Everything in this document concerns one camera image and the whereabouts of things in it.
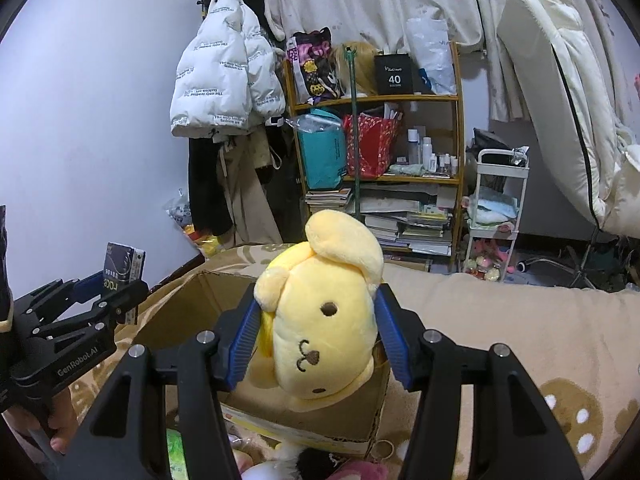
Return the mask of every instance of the wooden bookshelf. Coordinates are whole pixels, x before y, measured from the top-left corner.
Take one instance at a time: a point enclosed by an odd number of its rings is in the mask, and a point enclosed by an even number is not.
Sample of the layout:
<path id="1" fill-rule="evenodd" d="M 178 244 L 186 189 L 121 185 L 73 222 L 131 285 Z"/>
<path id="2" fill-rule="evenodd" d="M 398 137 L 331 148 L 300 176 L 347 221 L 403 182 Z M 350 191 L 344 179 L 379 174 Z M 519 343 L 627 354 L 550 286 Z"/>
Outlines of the wooden bookshelf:
<path id="1" fill-rule="evenodd" d="M 453 266 L 456 261 L 456 253 L 458 245 L 460 243 L 460 233 L 462 231 L 462 206 L 460 202 L 463 196 L 464 190 L 464 163 L 465 163 L 465 118 L 462 99 L 462 78 L 460 76 L 460 58 L 458 57 L 458 48 L 455 42 L 451 42 L 451 54 L 453 59 L 453 70 L 456 77 L 456 87 L 458 89 L 457 95 L 432 95 L 432 94 L 399 94 L 399 95 L 373 95 L 366 97 L 358 97 L 359 103 L 382 103 L 382 102 L 434 102 L 445 103 L 451 106 L 451 117 L 453 130 L 439 130 L 439 134 L 446 134 L 454 138 L 455 155 L 458 157 L 458 174 L 454 178 L 433 178 L 429 176 L 409 176 L 409 175 L 382 175 L 377 178 L 361 178 L 364 182 L 381 182 L 389 183 L 395 182 L 396 184 L 439 184 L 440 186 L 456 186 L 456 207 L 453 210 L 453 222 L 451 227 L 451 257 L 449 259 L 450 266 Z M 317 105 L 310 105 L 306 103 L 299 104 L 297 102 L 296 85 L 293 79 L 293 72 L 288 61 L 284 63 L 284 79 L 285 90 L 287 94 L 287 110 L 290 116 L 298 115 L 299 113 L 305 113 L 312 107 L 325 108 L 325 107 L 338 107 L 351 104 L 350 98 L 335 99 L 329 101 L 319 102 Z M 300 149 L 300 140 L 298 134 L 294 132 L 294 143 L 296 146 L 296 155 L 298 157 L 298 168 L 300 170 L 300 177 L 302 180 L 302 191 L 306 194 L 308 187 L 306 185 L 305 167 L 302 162 L 302 150 Z M 345 182 L 353 181 L 353 177 L 345 176 Z"/>

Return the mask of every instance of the teal bag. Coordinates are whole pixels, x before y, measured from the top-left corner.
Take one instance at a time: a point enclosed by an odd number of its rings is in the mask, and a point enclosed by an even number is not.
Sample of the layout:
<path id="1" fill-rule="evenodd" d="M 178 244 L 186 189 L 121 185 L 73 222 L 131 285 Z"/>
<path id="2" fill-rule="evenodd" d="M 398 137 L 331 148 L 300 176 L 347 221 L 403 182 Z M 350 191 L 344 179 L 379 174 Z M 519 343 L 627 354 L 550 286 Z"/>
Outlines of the teal bag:
<path id="1" fill-rule="evenodd" d="M 341 124 L 340 118 L 324 110 L 313 109 L 311 113 L 331 118 Z M 347 167 L 347 147 L 342 127 L 336 126 L 316 132 L 298 130 L 298 139 L 308 188 L 338 187 Z"/>

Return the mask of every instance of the silver screw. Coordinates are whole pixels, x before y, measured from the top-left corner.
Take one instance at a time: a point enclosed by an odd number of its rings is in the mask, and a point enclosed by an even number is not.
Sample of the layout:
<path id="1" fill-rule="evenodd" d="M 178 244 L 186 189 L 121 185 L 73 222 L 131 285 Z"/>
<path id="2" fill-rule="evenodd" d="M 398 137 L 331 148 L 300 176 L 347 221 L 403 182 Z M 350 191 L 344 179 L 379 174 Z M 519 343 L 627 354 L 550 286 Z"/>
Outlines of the silver screw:
<path id="1" fill-rule="evenodd" d="M 504 343 L 498 343 L 494 346 L 494 352 L 500 357 L 507 357 L 509 354 L 511 354 L 511 349 Z"/>
<path id="2" fill-rule="evenodd" d="M 129 348 L 129 355 L 131 357 L 140 357 L 143 353 L 145 353 L 145 347 L 142 345 L 133 345 Z"/>
<path id="3" fill-rule="evenodd" d="M 198 343 L 202 344 L 211 343 L 215 338 L 216 335 L 211 330 L 203 330 L 196 336 Z"/>
<path id="4" fill-rule="evenodd" d="M 424 331 L 424 334 L 422 334 L 422 338 L 427 343 L 439 343 L 440 341 L 442 341 L 442 334 L 437 330 L 433 330 L 430 328 L 429 330 Z"/>

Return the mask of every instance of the plush toy eye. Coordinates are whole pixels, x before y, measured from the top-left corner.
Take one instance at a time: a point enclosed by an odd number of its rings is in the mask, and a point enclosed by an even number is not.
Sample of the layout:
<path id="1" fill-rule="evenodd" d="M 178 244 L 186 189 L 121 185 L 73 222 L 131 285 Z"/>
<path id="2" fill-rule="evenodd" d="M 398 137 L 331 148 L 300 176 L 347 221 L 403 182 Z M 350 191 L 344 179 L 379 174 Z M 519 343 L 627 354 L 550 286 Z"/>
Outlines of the plush toy eye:
<path id="1" fill-rule="evenodd" d="M 329 317 L 329 316 L 333 316 L 336 312 L 338 312 L 338 307 L 335 306 L 335 303 L 325 303 L 323 306 L 320 307 L 320 310 L 322 310 L 322 313 Z"/>

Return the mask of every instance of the beige blanket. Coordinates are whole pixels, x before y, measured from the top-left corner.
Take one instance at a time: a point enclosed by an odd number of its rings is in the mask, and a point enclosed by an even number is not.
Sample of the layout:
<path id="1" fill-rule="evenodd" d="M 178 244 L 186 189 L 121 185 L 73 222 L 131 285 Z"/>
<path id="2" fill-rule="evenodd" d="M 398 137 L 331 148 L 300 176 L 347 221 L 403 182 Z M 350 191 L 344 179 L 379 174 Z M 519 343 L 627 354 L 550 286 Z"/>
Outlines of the beige blanket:
<path id="1" fill-rule="evenodd" d="M 257 277 L 283 247 L 245 246 L 218 254 L 205 265 Z M 464 346 L 488 349 L 495 342 L 507 343 L 553 406 L 586 478 L 610 455 L 638 412 L 640 294 L 503 285 L 466 274 L 441 276 L 393 264 L 385 266 L 384 279 L 399 303 L 415 310 L 425 327 L 437 328 Z M 183 281 L 166 287 L 175 288 Z M 166 294 L 163 288 L 157 297 Z M 161 305 L 142 312 L 139 326 L 149 322 Z M 137 330 L 123 327 L 116 334 L 116 355 L 73 385 L 80 416 L 88 411 Z M 466 478 L 468 468 L 470 393 L 470 387 L 465 387 L 456 480 Z M 398 446 L 409 438 L 417 395 L 390 380 L 380 439 Z M 393 457 L 386 464 L 390 478 L 396 478 L 399 459 Z"/>

